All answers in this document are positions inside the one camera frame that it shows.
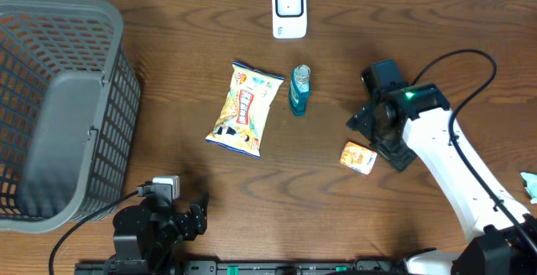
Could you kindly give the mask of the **snack bag with red label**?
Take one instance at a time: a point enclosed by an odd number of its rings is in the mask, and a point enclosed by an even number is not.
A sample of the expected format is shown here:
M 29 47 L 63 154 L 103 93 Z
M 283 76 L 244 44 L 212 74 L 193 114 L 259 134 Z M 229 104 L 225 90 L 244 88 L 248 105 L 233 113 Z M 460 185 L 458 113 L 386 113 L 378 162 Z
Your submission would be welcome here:
M 206 141 L 259 158 L 269 110 L 284 77 L 251 68 L 239 61 L 234 61 L 232 68 L 226 101 Z

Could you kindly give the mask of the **teal mouthwash bottle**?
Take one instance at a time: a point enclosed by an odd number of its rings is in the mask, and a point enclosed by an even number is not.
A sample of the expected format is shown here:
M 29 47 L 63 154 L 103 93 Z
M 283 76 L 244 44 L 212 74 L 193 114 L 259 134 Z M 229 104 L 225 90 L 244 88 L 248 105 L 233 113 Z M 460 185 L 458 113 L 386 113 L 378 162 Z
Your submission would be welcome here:
M 301 117 L 305 115 L 309 96 L 310 68 L 307 65 L 299 65 L 291 73 L 289 88 L 289 106 L 295 116 Z

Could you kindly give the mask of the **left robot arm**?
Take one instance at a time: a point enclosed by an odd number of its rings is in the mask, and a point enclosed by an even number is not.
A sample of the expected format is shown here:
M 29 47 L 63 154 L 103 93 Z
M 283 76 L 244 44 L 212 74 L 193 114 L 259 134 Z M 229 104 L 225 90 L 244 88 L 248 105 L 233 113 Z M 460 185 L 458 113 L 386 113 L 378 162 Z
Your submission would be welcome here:
M 175 248 L 205 233 L 209 195 L 178 212 L 170 191 L 149 192 L 138 205 L 120 210 L 113 219 L 115 255 L 105 274 L 181 274 Z

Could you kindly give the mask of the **orange Kleenex tissue pack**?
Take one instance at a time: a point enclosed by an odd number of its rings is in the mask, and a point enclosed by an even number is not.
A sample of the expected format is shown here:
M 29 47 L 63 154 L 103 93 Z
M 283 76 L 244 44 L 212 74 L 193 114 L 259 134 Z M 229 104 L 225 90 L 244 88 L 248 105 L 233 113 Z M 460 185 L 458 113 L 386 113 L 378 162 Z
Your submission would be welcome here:
M 340 164 L 360 174 L 370 174 L 378 154 L 353 142 L 347 142 L 341 151 Z

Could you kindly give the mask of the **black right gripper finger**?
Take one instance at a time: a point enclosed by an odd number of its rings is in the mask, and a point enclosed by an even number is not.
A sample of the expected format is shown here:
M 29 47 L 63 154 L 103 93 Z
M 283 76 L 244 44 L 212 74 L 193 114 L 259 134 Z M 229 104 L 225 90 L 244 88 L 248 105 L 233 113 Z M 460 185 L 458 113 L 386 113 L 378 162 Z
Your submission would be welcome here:
M 417 158 L 416 153 L 405 142 L 378 138 L 375 148 L 383 159 L 398 172 L 405 171 Z
M 372 140 L 374 135 L 374 111 L 371 103 L 367 103 L 346 123 L 353 131 L 360 132 L 366 139 Z

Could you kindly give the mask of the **mint green wet wipes pack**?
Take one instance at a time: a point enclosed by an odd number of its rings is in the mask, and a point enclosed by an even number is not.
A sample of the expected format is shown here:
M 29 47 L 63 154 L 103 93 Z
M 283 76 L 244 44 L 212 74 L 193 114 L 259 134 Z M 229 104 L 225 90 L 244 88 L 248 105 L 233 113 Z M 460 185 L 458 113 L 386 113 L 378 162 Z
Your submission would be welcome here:
M 528 173 L 528 172 L 521 172 L 520 175 L 525 182 L 525 190 L 530 197 L 530 203 L 532 205 L 536 205 L 537 204 L 537 175 Z

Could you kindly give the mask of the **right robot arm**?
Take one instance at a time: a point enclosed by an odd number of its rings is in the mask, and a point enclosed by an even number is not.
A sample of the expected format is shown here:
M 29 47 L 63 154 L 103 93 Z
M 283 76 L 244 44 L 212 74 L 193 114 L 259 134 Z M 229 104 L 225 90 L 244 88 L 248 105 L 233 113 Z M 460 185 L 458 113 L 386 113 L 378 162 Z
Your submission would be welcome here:
M 536 219 L 496 179 L 433 84 L 369 86 L 347 125 L 396 170 L 419 158 L 433 175 L 467 241 L 459 254 L 423 251 L 404 259 L 411 274 L 534 274 Z

